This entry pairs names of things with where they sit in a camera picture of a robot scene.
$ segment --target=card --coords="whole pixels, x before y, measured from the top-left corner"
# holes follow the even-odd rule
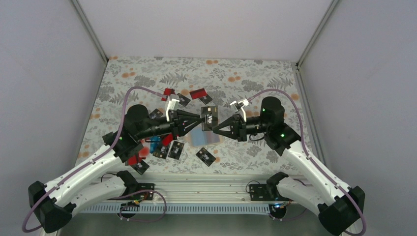
[[[208,104],[209,102],[211,102],[213,99],[207,94],[204,97],[200,97],[199,98],[200,101],[202,101],[204,104]]]
[[[165,146],[161,142],[158,145],[158,147],[156,147],[155,151],[153,152],[153,156],[156,156],[156,157],[159,157],[159,158],[162,158],[162,159],[167,159],[169,146],[170,146],[170,144],[168,144],[167,146]]]
[[[201,88],[201,89],[191,91],[190,95],[191,95],[191,98],[194,100],[194,99],[197,99],[197,98],[200,98],[200,97],[207,96],[207,93],[204,90],[204,88]]]
[[[192,129],[188,133],[189,144],[191,147],[205,147],[210,144],[219,144],[223,141],[220,135],[213,131],[203,131],[201,129]]]
[[[207,166],[210,166],[213,164],[213,162],[216,160],[216,158],[205,148],[202,148],[198,151],[196,156],[204,162]]]
[[[136,163],[132,166],[133,169],[136,170],[140,175],[143,175],[145,171],[149,168],[149,165],[145,161],[141,161],[139,163]]]
[[[219,123],[217,106],[201,107],[202,130],[211,131]]]
[[[189,99],[188,97],[182,95],[181,93],[177,93],[178,97],[179,97],[179,103],[182,106],[187,106],[189,104],[189,102],[191,101],[191,99]]]
[[[164,91],[164,95],[169,96],[171,94],[175,94],[175,90],[172,89],[172,88],[166,88],[165,91]],[[161,101],[167,101],[167,99],[166,98],[161,98]]]
[[[170,150],[170,153],[168,154],[168,157],[173,158],[175,160],[179,160],[179,157],[181,156],[182,149],[184,148],[184,144],[180,143],[178,141],[174,141],[172,144],[172,148]]]
[[[151,118],[151,119],[155,119],[155,118],[159,118],[159,117],[161,117],[163,114],[162,114],[162,112],[160,111],[160,110],[158,110],[158,109],[155,109],[155,110],[153,110],[153,112],[151,112],[150,114],[149,114],[149,118]]]

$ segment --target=table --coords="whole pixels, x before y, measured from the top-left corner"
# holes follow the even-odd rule
[[[217,105],[219,108],[220,122],[234,113],[229,106],[230,102],[268,88],[277,88],[291,95],[302,114],[300,96],[289,61],[111,57],[77,163],[85,160],[103,144],[103,135],[117,131],[121,104],[126,91],[132,86],[143,86],[160,93],[165,88],[172,88],[189,98],[190,91],[204,88],[213,98],[207,105]],[[262,98],[268,95],[277,96],[281,100],[286,111],[285,122],[299,133],[298,119],[292,104],[276,92],[267,92],[254,99],[246,109],[247,115],[258,116]],[[149,112],[155,108],[164,112],[165,102],[160,97],[141,90],[135,90],[129,96],[128,107],[135,104],[145,105]],[[199,114],[202,106],[205,106],[204,103],[196,99],[180,109]],[[302,120],[306,143],[310,147],[304,116]],[[284,171],[289,175],[300,175],[291,163],[279,158],[263,140],[238,143],[224,138],[219,144],[207,145],[205,148],[216,157],[216,161],[208,167],[195,155],[201,147],[192,147],[189,139],[188,136],[179,138],[180,142],[185,143],[179,160],[148,155],[145,160],[150,165],[147,173],[273,175]]]

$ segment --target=gray leaf print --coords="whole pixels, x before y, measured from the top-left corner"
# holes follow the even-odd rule
[[[229,63],[220,63],[219,66],[223,66],[225,68],[234,68],[235,66]]]
[[[218,68],[214,68],[209,74],[210,78],[212,78],[212,79],[218,78],[220,81],[222,81],[222,79],[225,76],[226,76],[226,73],[224,72],[224,70],[218,69]]]
[[[120,65],[115,65],[115,64],[110,64],[109,67],[107,68],[107,70],[109,70],[113,74],[113,77],[116,77],[116,75],[119,74],[120,71],[121,71],[121,66]]]
[[[176,72],[174,72],[174,73],[175,74],[168,73],[159,82],[164,83],[164,84],[168,84],[168,85],[178,85],[179,82],[187,80],[185,75],[183,75],[182,73],[181,74],[178,74]]]
[[[288,79],[287,77],[285,77],[285,79],[280,79],[280,78],[273,78],[269,81],[267,87],[270,88],[274,88],[274,89],[286,89],[288,86],[293,85],[293,82],[291,81],[291,79]]]
[[[246,154],[255,157],[261,150],[262,149],[260,147],[252,145],[250,148],[248,148]]]
[[[115,125],[115,124],[119,124],[120,123],[120,120],[119,119],[115,119],[115,118],[100,118],[99,119],[99,121],[100,122],[103,122],[103,123],[106,123],[106,125],[109,125],[109,124],[112,124],[112,125]]]
[[[131,60],[140,60],[142,57],[138,57],[138,56],[128,56],[129,59]]]
[[[198,67],[195,67],[195,66],[193,66],[193,65],[185,65],[185,67],[184,67],[184,70],[187,70],[187,71],[196,71],[196,70],[199,70],[200,68],[198,68]]]
[[[164,61],[162,64],[166,65],[187,65],[193,61],[193,58],[177,58],[175,60]]]
[[[121,104],[124,100],[124,95],[121,93],[117,93],[114,97],[112,97],[109,102],[115,103],[115,104]]]
[[[255,64],[253,63],[242,63],[239,65],[238,68],[245,68],[245,67],[249,67],[249,66],[254,66]]]
[[[144,66],[142,66],[141,70],[142,73],[152,73],[152,72],[165,72],[168,70],[168,68],[161,66],[159,63],[158,64],[152,64],[152,63],[147,63],[147,62],[143,62]]]
[[[131,92],[129,94],[129,96],[127,97],[127,104],[129,104],[130,102],[134,102],[138,99],[139,99],[138,93],[137,92]]]
[[[268,69],[262,68],[260,69],[259,67],[249,67],[248,68],[249,71],[245,71],[245,74],[248,78],[255,78],[255,77],[259,77],[259,76],[263,76],[265,74],[265,72],[268,71]]]
[[[239,163],[236,162],[225,162],[225,163],[220,163],[220,165],[224,168],[229,169],[230,171],[240,171],[243,169],[243,166],[240,166]]]
[[[271,150],[267,153],[267,159],[272,163],[276,163],[278,162],[278,154],[274,150]]]
[[[108,101],[110,99],[110,94],[115,92],[115,88],[111,86],[104,86],[100,87],[100,90],[98,91],[98,100],[101,102]]]
[[[279,66],[278,65],[266,65],[265,68],[266,69],[275,69],[275,70],[277,70],[277,69],[279,69]]]
[[[285,164],[282,164],[281,167],[279,168],[280,170],[289,170],[291,169],[291,166],[287,166]]]
[[[251,170],[253,170],[254,168],[259,168],[259,167],[261,167],[261,166],[263,166],[263,165],[267,165],[268,164],[268,162],[264,162],[264,161],[262,161],[262,162],[259,162],[258,163],[258,161],[255,161],[254,163],[249,163],[249,165],[248,165],[248,167],[246,167],[246,169],[251,169]]]
[[[213,99],[212,103],[214,105],[223,106],[225,104],[225,102],[222,99],[222,98],[226,97],[226,94],[225,94],[224,91],[215,90],[215,91],[208,92],[208,94]]]
[[[264,89],[264,86],[262,86],[261,84],[258,84],[250,80],[242,80],[242,84],[244,85],[243,90],[245,90],[246,92],[250,92],[250,91],[258,92]]]
[[[135,86],[152,87],[155,86],[155,84],[155,80],[152,80],[149,77],[145,77],[142,75],[138,75],[135,77]]]
[[[119,60],[117,60],[117,62],[123,63],[123,64],[129,64],[129,65],[134,63],[131,60],[125,60],[125,59],[119,59]]]

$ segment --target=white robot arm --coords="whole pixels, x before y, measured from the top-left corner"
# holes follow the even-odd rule
[[[201,123],[200,115],[174,111],[177,102],[174,99],[168,101],[168,118],[150,119],[145,106],[130,107],[124,116],[122,129],[118,133],[104,135],[105,145],[96,153],[54,180],[45,184],[36,181],[30,185],[30,207],[45,232],[51,233],[62,228],[75,214],[95,203],[144,190],[145,186],[137,183],[128,171],[118,172],[106,182],[94,186],[89,184],[137,154],[143,148],[141,139],[165,134],[172,134],[176,139]],[[153,193],[147,194],[147,199],[152,199],[152,196]],[[135,193],[130,199],[140,197],[141,194]]]
[[[244,113],[243,106],[247,104],[243,100],[231,105]],[[279,172],[267,180],[270,197],[276,200],[284,197],[300,203],[318,215],[321,224],[333,235],[340,235],[362,218],[365,193],[358,186],[351,188],[339,179],[305,147],[297,132],[284,122],[284,108],[278,98],[264,98],[260,116],[246,118],[234,114],[213,132],[239,142],[247,141],[247,135],[265,133],[267,145],[294,164],[315,188],[315,191],[311,190]]]

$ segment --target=purple cable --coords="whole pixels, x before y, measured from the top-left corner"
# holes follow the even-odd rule
[[[116,145],[117,141],[119,140],[120,134],[121,134],[121,129],[123,128],[123,123],[124,123],[124,115],[126,112],[126,105],[127,105],[127,98],[130,94],[130,92],[132,92],[132,90],[135,89],[142,89],[145,90],[147,92],[150,92],[152,94],[155,94],[157,96],[166,98],[166,95],[160,94],[158,92],[152,91],[148,88],[144,88],[144,87],[140,87],[140,86],[135,86],[135,87],[131,87],[129,88],[129,90],[126,92],[126,95],[124,96],[124,101],[123,101],[123,106],[122,106],[122,112],[121,112],[121,119],[120,119],[120,125],[119,125],[119,130],[117,132],[116,138],[113,141],[112,145],[109,147],[109,149],[107,149],[105,152],[103,152],[102,154],[98,155],[96,158],[93,159],[93,162],[97,161],[98,159],[100,159],[101,157],[103,157],[104,155],[106,155],[107,153],[110,152],[111,149],[114,148],[114,146]],[[74,170],[73,172],[71,172],[70,174],[68,174],[65,178],[63,178],[58,184],[57,186],[59,187],[60,185],[64,184],[65,181],[67,181],[68,179],[70,179],[71,177],[73,177],[76,173],[78,173],[79,171],[81,171],[82,169],[84,169],[85,167],[89,166],[91,164],[91,162],[88,162],[82,166],[80,166],[79,168],[77,168],[76,170]],[[35,228],[32,229],[26,229],[26,225],[28,224],[29,218],[30,216],[33,214],[33,212],[35,211],[35,209],[40,205],[40,203],[46,198],[48,197],[53,191],[55,191],[57,188],[56,187],[52,187],[47,193],[45,193],[33,206],[32,208],[30,208],[30,211],[28,212],[28,214],[26,215],[25,219],[23,220],[23,224],[22,224],[22,231],[24,233],[30,233],[33,232],[35,230],[38,230],[40,228],[42,228],[42,225],[39,225]]]
[[[300,182],[302,185],[305,186],[305,183],[303,181],[299,180],[298,178],[295,178],[294,180]]]
[[[304,141],[304,131],[302,129],[302,120],[301,120],[301,114],[297,108],[296,103],[294,102],[294,100],[284,91],[276,89],[276,88],[269,88],[266,89],[264,91],[260,91],[259,93],[255,94],[254,96],[248,98],[248,101],[251,102],[255,97],[261,95],[264,92],[269,92],[269,91],[275,91],[275,92],[279,92],[283,95],[285,95],[293,104],[294,109],[297,113],[297,117],[298,117],[298,121],[300,124],[300,136],[301,136],[301,145],[302,145],[302,149],[304,150],[305,154],[308,156],[308,151],[307,151],[307,147],[305,146],[305,141]],[[313,163],[313,165],[332,183],[334,184],[334,186],[338,189],[340,189],[340,191],[342,191],[343,194],[346,195],[346,197],[351,201],[351,203],[353,204],[353,206],[355,207],[356,211],[358,212],[360,219],[362,221],[362,231],[359,234],[353,234],[351,232],[345,231],[345,233],[351,235],[351,236],[362,236],[365,234],[366,232],[366,221],[365,221],[365,217],[362,214],[362,211],[360,210],[359,206],[356,204],[356,202],[353,200],[353,198],[347,193],[346,190],[344,190],[341,186],[337,186],[337,182],[334,181],[318,164],[315,160],[313,160],[313,158],[309,158],[309,160],[311,161],[311,163]]]
[[[158,194],[162,198],[162,200],[164,201],[164,212],[162,213],[162,215],[159,218],[157,218],[155,220],[135,220],[135,219],[125,218],[121,215],[121,212],[123,210],[125,210],[126,208],[135,207],[135,206],[124,206],[120,209],[120,212],[119,212],[120,219],[125,219],[127,221],[133,221],[133,222],[153,223],[153,222],[160,221],[162,218],[164,218],[164,216],[167,212],[167,201],[165,200],[164,196],[162,194],[160,194],[158,191],[150,190],[150,189],[139,190],[139,191],[136,191],[134,193],[131,193],[131,194],[128,194],[128,195],[125,195],[125,196],[121,196],[121,197],[117,197],[117,198],[112,198],[112,199],[124,199],[124,198],[130,197],[130,196],[138,194],[138,193],[152,193],[152,192]]]

